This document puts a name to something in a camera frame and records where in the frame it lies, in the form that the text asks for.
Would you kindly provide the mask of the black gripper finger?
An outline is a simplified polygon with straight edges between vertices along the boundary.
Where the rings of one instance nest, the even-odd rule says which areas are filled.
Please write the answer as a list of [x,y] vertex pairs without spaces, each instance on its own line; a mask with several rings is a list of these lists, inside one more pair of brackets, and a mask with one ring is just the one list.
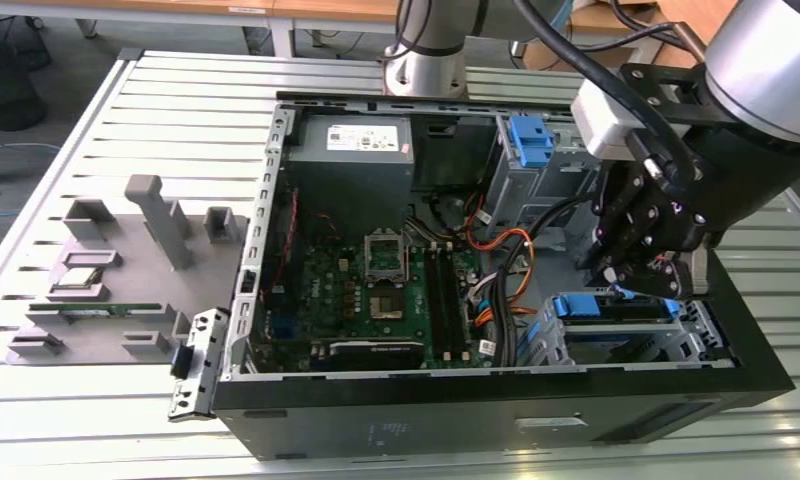
[[606,280],[635,293],[673,300],[703,297],[710,288],[707,249],[667,252],[606,268]]
[[659,220],[655,183],[639,167],[603,167],[591,211],[598,217],[586,251],[586,284],[602,287],[630,279],[650,262],[645,243]]

